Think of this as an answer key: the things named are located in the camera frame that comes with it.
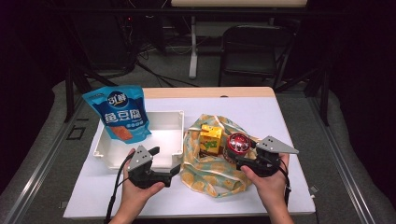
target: yellow box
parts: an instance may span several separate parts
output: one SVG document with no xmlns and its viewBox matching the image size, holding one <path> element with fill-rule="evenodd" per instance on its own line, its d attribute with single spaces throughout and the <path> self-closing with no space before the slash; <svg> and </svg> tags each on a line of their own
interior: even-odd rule
<svg viewBox="0 0 396 224">
<path fill-rule="evenodd" d="M 202 153 L 217 156 L 219 154 L 222 129 L 206 124 L 201 126 L 200 149 Z"/>
</svg>

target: white table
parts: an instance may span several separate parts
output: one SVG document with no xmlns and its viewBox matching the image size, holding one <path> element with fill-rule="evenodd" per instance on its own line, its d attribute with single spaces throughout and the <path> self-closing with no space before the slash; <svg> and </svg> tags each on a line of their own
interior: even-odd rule
<svg viewBox="0 0 396 224">
<path fill-rule="evenodd" d="M 238 123 L 253 136 L 264 138 L 272 135 L 292 146 L 282 113 L 270 88 L 145 89 L 145 94 L 147 111 L 184 110 L 186 128 L 190 127 L 201 114 L 221 115 Z M 177 95 L 185 98 L 166 98 Z M 216 97 L 221 95 L 242 97 Z M 165 99 L 149 99 L 151 97 L 165 97 Z M 94 145 L 93 141 L 64 217 L 103 218 L 106 215 L 116 180 L 116 171 L 107 169 L 100 159 L 92 155 Z M 289 198 L 290 213 L 298 215 L 314 213 L 315 206 L 296 155 L 290 155 L 289 170 L 292 187 Z M 118 190 L 112 215 L 120 205 L 120 194 L 121 188 Z M 266 211 L 253 185 L 248 187 L 247 191 L 233 196 L 212 198 L 187 188 L 180 181 L 179 175 L 176 175 L 172 179 L 171 187 L 163 189 L 152 197 L 139 217 L 265 215 Z"/>
</svg>

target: plastic bag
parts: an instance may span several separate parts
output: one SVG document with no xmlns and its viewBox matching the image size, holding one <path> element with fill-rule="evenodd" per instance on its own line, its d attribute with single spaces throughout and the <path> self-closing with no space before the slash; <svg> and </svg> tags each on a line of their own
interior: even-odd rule
<svg viewBox="0 0 396 224">
<path fill-rule="evenodd" d="M 242 171 L 236 170 L 235 164 L 227 162 L 222 157 L 206 156 L 201 158 L 199 156 L 199 139 L 203 124 L 222 128 L 221 147 L 225 146 L 226 139 L 230 134 L 247 134 L 239 125 L 227 118 L 202 115 L 189 128 L 184 137 L 182 171 L 180 172 L 182 182 L 190 189 L 212 197 L 225 197 L 245 191 L 251 182 Z M 246 157 L 254 159 L 255 152 L 250 150 Z"/>
<path fill-rule="evenodd" d="M 103 87 L 82 97 L 100 116 L 112 139 L 132 144 L 151 134 L 140 86 Z"/>
</svg>

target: red lid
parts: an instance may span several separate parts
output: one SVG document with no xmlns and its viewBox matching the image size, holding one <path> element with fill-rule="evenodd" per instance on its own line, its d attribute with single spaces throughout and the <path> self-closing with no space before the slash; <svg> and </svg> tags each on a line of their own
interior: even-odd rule
<svg viewBox="0 0 396 224">
<path fill-rule="evenodd" d="M 227 146 L 234 153 L 245 155 L 250 149 L 250 139 L 242 133 L 233 133 L 227 139 Z"/>
</svg>

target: black cable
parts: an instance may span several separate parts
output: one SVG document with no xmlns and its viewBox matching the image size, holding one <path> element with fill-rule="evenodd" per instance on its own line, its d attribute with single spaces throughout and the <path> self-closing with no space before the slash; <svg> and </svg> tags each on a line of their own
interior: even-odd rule
<svg viewBox="0 0 396 224">
<path fill-rule="evenodd" d="M 116 194 L 117 194 L 117 188 L 120 186 L 119 181 L 120 181 L 120 176 L 121 176 L 121 172 L 123 170 L 123 167 L 125 165 L 125 163 L 130 160 L 132 158 L 132 156 L 134 155 L 134 152 L 130 155 L 128 155 L 125 160 L 122 162 L 121 167 L 119 169 L 119 172 L 117 173 L 117 178 L 116 178 L 116 184 L 114 186 L 114 191 L 113 191 L 113 195 L 110 198 L 110 202 L 108 203 L 108 208 L 107 208 L 107 214 L 106 214 L 106 218 L 104 220 L 104 223 L 107 224 L 110 222 L 111 220 L 111 210 L 113 210 L 113 204 L 116 201 Z"/>
<path fill-rule="evenodd" d="M 117 188 L 119 187 L 119 186 L 121 186 L 121 184 L 123 183 L 123 182 L 125 182 L 125 180 L 128 180 L 129 178 L 125 178 L 125 179 L 123 179 L 118 185 L 117 185 Z"/>
<path fill-rule="evenodd" d="M 286 188 L 285 188 L 285 203 L 286 205 L 288 205 L 289 203 L 289 195 L 291 192 L 291 187 L 290 187 L 290 180 L 289 180 L 289 171 L 288 171 L 288 167 L 286 166 L 285 162 L 283 162 L 280 158 L 279 160 L 285 165 L 285 169 L 282 169 L 282 167 L 280 167 L 280 165 L 277 167 L 277 169 L 286 177 Z"/>
</svg>

